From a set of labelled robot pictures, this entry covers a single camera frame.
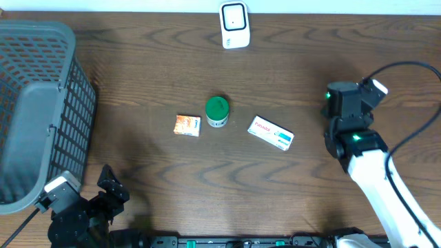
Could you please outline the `white Panadol box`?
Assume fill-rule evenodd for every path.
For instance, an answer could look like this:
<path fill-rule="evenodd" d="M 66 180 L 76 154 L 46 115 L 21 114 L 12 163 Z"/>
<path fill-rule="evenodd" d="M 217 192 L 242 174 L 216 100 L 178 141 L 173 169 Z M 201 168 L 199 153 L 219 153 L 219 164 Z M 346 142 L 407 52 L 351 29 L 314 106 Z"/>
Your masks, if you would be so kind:
<path fill-rule="evenodd" d="M 260 116 L 255 116 L 247 131 L 282 151 L 290 148 L 295 137 L 294 133 Z"/>

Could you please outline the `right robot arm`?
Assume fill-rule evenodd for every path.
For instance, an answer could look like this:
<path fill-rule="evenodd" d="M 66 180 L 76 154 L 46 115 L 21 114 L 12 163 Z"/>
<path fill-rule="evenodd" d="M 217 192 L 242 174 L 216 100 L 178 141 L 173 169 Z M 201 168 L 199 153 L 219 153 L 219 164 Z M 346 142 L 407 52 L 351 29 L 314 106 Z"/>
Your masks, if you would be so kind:
<path fill-rule="evenodd" d="M 440 229 L 404 184 L 386 143 L 370 129 L 372 110 L 387 93 L 377 80 L 330 83 L 322 110 L 329 121 L 327 151 L 361 188 L 392 247 L 439 247 Z"/>

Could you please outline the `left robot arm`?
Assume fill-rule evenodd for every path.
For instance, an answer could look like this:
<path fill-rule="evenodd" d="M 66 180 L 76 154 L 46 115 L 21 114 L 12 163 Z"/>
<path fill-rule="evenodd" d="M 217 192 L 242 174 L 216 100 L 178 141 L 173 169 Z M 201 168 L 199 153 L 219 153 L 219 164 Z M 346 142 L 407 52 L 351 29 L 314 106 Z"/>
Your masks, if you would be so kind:
<path fill-rule="evenodd" d="M 138 229 L 110 231 L 114 217 L 124 211 L 128 190 L 104 165 L 97 181 L 101 191 L 87 200 L 79 193 L 79 183 L 63 174 L 48 187 L 52 209 L 48 238 L 52 247 L 149 247 L 149 238 Z"/>

